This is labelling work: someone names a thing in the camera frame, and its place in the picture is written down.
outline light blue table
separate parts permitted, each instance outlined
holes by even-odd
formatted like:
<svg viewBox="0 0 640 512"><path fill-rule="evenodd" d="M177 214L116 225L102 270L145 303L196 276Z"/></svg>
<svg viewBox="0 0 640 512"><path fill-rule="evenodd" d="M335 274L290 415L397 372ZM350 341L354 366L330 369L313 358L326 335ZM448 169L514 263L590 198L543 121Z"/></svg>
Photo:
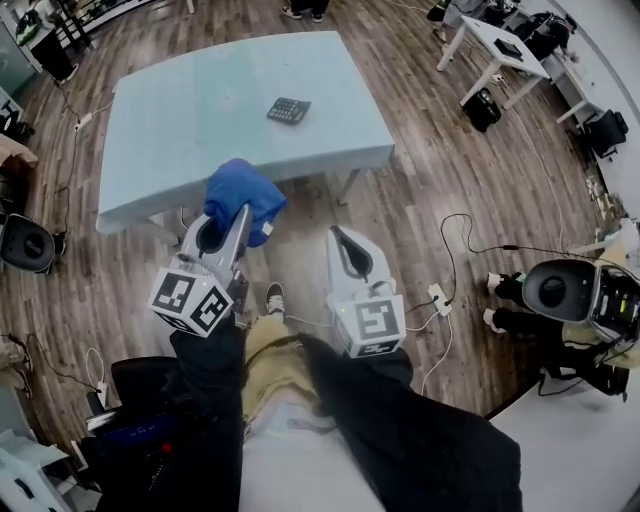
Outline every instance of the light blue table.
<svg viewBox="0 0 640 512"><path fill-rule="evenodd" d="M311 101L295 126L267 119L279 97ZM96 228L133 224L175 244L150 220L200 206L205 185L240 157L277 182L383 167L389 130L336 32L284 34L212 46L122 78L102 159Z"/></svg>

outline power strip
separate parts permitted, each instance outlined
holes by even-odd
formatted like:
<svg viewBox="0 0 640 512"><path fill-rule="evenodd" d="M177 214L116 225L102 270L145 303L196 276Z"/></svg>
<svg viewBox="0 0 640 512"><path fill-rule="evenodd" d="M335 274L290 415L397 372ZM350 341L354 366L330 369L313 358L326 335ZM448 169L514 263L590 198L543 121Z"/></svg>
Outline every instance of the power strip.
<svg viewBox="0 0 640 512"><path fill-rule="evenodd" d="M429 292L429 295L431 295L433 305L438 310L438 313L440 313L440 316L447 316L451 313L451 306L447 306L445 304L447 302L447 296L444 294L439 284L432 284L429 286L427 291Z"/></svg>

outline black pants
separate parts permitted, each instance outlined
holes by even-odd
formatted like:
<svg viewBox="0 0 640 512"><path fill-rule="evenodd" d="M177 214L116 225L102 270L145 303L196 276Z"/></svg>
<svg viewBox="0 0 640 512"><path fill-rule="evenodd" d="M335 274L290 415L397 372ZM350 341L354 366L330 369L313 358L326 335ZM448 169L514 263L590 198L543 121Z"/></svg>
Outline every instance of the black pants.
<svg viewBox="0 0 640 512"><path fill-rule="evenodd" d="M293 12L302 12L311 9L311 13L321 16L329 7L329 0L291 0L291 10Z"/></svg>
<svg viewBox="0 0 640 512"><path fill-rule="evenodd" d="M527 308L522 300L522 283L517 280L520 273L516 273L500 283L495 293L501 299L511 300L523 308ZM499 308L493 315L493 324L505 331L517 334L531 335L542 349L544 366L552 376L557 375L554 369L560 366L574 368L582 372L582 376L592 385L601 389L594 382L599 381L593 368L595 346L589 350L567 347L562 339L563 322L547 318L536 313L516 313L506 308Z"/></svg>
<svg viewBox="0 0 640 512"><path fill-rule="evenodd" d="M520 273L506 278L496 287L496 295L501 299L515 302L518 306L527 308L522 300L522 283L517 280ZM493 324L505 331L531 334L538 340L549 343L562 343L562 322L552 320L535 313L516 313L506 308L499 308L493 316Z"/></svg>

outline office chair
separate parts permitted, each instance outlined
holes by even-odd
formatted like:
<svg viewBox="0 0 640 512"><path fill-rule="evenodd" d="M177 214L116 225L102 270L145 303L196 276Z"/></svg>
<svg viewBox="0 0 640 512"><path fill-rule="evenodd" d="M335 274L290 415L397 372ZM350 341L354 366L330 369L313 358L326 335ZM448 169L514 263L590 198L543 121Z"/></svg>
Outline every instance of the office chair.
<svg viewBox="0 0 640 512"><path fill-rule="evenodd" d="M0 133L20 144L26 144L35 130L29 124L18 121L19 116L20 113L12 109L11 102L7 100L0 109Z"/></svg>
<svg viewBox="0 0 640 512"><path fill-rule="evenodd" d="M592 151L600 158L607 158L618 150L615 146L627 141L629 127L620 112L607 110L598 119L593 114L583 124L587 142Z"/></svg>

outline black bag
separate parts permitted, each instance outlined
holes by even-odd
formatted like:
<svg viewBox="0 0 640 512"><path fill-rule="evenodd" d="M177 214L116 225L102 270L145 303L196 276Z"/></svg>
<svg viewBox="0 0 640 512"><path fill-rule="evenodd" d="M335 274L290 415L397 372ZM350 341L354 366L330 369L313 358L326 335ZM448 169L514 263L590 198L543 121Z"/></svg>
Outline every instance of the black bag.
<svg viewBox="0 0 640 512"><path fill-rule="evenodd" d="M500 108L488 89L481 89L471 96L462 106L462 110L469 116L474 128L481 132L486 132L489 125L497 123L502 117Z"/></svg>
<svg viewBox="0 0 640 512"><path fill-rule="evenodd" d="M440 0L436 5L434 5L429 13L427 14L427 19L429 21L439 22L444 19L444 12L449 7L451 0Z"/></svg>

